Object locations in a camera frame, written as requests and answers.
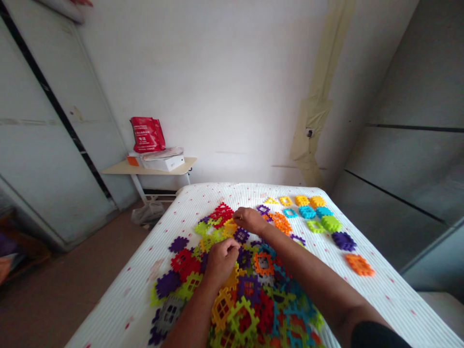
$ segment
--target white box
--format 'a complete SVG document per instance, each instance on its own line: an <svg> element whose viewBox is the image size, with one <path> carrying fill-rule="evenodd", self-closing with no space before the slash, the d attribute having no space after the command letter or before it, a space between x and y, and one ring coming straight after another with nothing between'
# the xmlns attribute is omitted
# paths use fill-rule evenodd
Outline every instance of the white box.
<svg viewBox="0 0 464 348"><path fill-rule="evenodd" d="M156 169L163 172L170 172L171 170L176 169L184 163L185 161L183 155L171 156L162 159L152 159L150 161L142 161L144 168Z"/></svg>

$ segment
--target table leg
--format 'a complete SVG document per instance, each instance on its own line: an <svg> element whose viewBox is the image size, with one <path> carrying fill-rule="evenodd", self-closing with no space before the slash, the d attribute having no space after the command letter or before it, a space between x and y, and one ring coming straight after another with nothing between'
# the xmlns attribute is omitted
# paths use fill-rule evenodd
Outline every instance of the table leg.
<svg viewBox="0 0 464 348"><path fill-rule="evenodd" d="M144 189L142 188L142 185L140 184L139 178L137 177L136 174L131 174L130 177L132 178L132 181L134 182L135 188L139 192L139 195L142 198L142 201L144 201L144 204L147 204L148 200L146 199Z"/></svg>

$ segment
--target white door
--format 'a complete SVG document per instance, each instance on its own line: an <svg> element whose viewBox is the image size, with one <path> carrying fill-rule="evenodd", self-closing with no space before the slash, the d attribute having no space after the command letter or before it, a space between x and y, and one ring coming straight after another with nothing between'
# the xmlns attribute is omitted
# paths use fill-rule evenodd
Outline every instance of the white door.
<svg viewBox="0 0 464 348"><path fill-rule="evenodd" d="M0 20L0 175L63 244L114 211Z"/></svg>
<svg viewBox="0 0 464 348"><path fill-rule="evenodd" d="M32 0L4 3L98 172L122 161L126 148L74 23ZM120 209L139 199L128 175L101 177Z"/></svg>

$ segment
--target forearm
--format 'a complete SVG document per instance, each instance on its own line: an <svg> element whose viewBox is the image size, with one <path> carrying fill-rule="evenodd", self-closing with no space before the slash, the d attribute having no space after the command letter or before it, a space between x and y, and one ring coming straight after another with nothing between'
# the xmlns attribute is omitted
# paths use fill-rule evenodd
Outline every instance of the forearm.
<svg viewBox="0 0 464 348"><path fill-rule="evenodd" d="M217 286L204 279L186 304L162 347L206 347L211 323L211 309L217 294Z"/></svg>
<svg viewBox="0 0 464 348"><path fill-rule="evenodd" d="M351 332L360 321L376 321L388 326L352 286L276 227L268 225L261 236L276 251L344 347L349 346Z"/></svg>

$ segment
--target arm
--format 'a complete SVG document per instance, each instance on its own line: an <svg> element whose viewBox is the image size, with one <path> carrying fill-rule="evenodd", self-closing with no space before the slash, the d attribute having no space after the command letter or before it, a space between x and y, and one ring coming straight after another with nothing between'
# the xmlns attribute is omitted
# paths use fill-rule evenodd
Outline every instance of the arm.
<svg viewBox="0 0 464 348"><path fill-rule="evenodd" d="M350 284L304 247L268 224L256 210L240 207L233 218L238 226L260 236L276 251L324 316L341 346L350 347L353 329L361 321L374 321L390 328Z"/></svg>
<svg viewBox="0 0 464 348"><path fill-rule="evenodd" d="M211 309L219 289L232 272L239 248L240 244L231 238L211 247L203 280L169 332L163 348L206 347Z"/></svg>

